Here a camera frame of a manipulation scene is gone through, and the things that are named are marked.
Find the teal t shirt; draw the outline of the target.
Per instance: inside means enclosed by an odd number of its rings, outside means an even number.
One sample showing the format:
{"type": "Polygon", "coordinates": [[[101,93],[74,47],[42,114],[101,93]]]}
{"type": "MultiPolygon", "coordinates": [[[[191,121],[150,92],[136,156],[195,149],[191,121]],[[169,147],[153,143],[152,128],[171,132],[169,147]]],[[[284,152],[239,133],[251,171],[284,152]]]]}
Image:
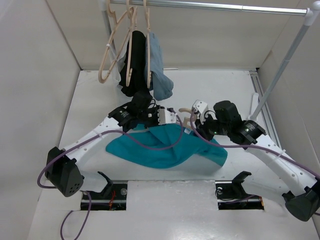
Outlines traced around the teal t shirt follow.
{"type": "Polygon", "coordinates": [[[224,148],[210,145],[191,133],[181,132],[177,124],[149,128],[115,138],[105,151],[121,159],[154,169],[178,166],[193,155],[202,156],[219,166],[227,160],[224,148]]]}

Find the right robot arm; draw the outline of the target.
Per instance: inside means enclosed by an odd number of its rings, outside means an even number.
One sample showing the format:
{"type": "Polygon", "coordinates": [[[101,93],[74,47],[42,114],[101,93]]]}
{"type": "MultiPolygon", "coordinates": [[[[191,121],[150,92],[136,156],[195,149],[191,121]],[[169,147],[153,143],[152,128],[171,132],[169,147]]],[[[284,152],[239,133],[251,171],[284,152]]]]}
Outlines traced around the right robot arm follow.
{"type": "Polygon", "coordinates": [[[201,100],[192,105],[190,125],[200,139],[218,147],[212,142],[213,137],[227,136],[233,143],[230,148],[244,149],[279,177],[279,182],[274,183],[242,171],[231,180],[231,191],[235,196],[240,199],[250,195],[268,198],[285,206],[292,216],[303,222],[317,213],[320,208],[320,176],[317,173],[289,157],[257,122],[243,120],[236,105],[229,100],[213,106],[215,116],[208,112],[208,104],[201,100]]]}

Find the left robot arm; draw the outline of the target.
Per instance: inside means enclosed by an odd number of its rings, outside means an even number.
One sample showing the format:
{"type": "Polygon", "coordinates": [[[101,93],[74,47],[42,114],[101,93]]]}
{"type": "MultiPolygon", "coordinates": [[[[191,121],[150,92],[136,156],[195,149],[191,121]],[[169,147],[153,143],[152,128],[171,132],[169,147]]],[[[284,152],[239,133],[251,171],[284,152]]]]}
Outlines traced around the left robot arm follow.
{"type": "Polygon", "coordinates": [[[63,149],[52,148],[47,156],[45,177],[64,197],[82,191],[107,198],[111,194],[113,181],[101,171],[84,171],[84,165],[106,147],[116,133],[126,133],[139,124],[147,128],[157,126],[160,109],[162,107],[154,103],[150,94],[136,93],[130,102],[112,110],[96,128],[77,142],[63,149]]]}

